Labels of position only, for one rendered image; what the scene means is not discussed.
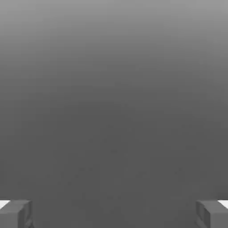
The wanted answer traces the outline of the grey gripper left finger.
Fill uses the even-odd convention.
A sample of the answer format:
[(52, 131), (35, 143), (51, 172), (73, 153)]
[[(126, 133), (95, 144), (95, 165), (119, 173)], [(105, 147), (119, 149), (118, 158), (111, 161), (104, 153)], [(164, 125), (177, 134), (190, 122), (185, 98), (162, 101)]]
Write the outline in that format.
[(33, 202), (0, 199), (0, 228), (33, 228)]

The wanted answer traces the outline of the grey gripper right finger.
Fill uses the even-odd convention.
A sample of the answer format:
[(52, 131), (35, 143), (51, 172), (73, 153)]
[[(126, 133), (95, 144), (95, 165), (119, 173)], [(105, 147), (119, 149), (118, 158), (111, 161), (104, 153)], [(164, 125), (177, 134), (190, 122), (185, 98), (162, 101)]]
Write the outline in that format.
[(198, 228), (228, 228), (228, 200), (197, 200)]

